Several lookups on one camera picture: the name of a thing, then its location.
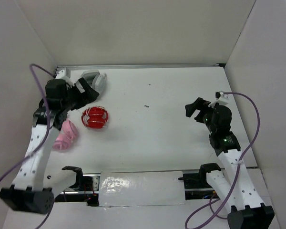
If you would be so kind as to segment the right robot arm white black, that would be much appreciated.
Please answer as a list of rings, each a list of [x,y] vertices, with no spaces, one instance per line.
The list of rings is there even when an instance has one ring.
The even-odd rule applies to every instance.
[[[231,229],[267,229],[275,213],[259,196],[243,161],[243,151],[231,129],[232,112],[226,106],[227,95],[217,95],[212,103],[197,98],[185,106],[186,116],[195,111],[195,121],[206,125],[210,145],[224,166],[216,163],[201,165],[199,175],[202,182],[210,185],[222,204],[211,218],[217,217],[225,208],[228,226]]]

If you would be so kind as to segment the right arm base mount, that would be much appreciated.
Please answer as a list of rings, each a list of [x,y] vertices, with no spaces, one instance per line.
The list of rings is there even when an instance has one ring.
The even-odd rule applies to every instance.
[[[215,190],[206,181],[206,174],[213,170],[221,171],[221,168],[216,163],[203,164],[198,172],[183,173],[178,178],[184,184],[186,200],[210,199],[212,196],[218,198]]]

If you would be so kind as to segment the white grey headphones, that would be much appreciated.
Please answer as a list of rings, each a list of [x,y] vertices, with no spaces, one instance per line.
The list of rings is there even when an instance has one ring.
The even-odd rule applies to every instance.
[[[98,98],[105,89],[107,78],[106,73],[100,73],[99,71],[92,70],[84,71],[80,78],[85,79],[88,85],[98,93],[96,98]]]

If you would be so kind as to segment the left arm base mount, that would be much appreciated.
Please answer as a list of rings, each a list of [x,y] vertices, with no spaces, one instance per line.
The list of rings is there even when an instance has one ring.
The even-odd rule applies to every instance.
[[[91,207],[99,206],[101,174],[84,174],[80,167],[73,166],[65,166],[62,171],[72,171],[76,179],[55,198],[55,202],[85,202]]]

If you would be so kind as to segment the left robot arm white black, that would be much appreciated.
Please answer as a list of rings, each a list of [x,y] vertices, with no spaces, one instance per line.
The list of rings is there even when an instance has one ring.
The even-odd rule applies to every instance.
[[[20,169],[11,186],[0,190],[0,199],[14,211],[45,215],[61,192],[83,184],[80,167],[64,166],[56,175],[46,174],[46,167],[67,113],[93,102],[97,92],[80,78],[74,85],[63,79],[49,80],[41,94],[25,158],[16,164]]]

